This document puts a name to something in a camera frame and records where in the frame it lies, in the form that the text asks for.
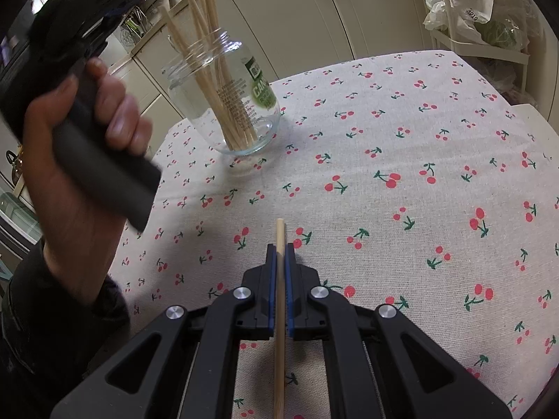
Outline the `person left forearm black sleeve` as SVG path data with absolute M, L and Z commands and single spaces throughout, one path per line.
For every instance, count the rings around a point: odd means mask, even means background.
M 83 304 L 49 271 L 43 248 L 39 241 L 20 262 L 1 303 L 4 418 L 48 418 L 130 328 L 111 277 L 92 304 Z

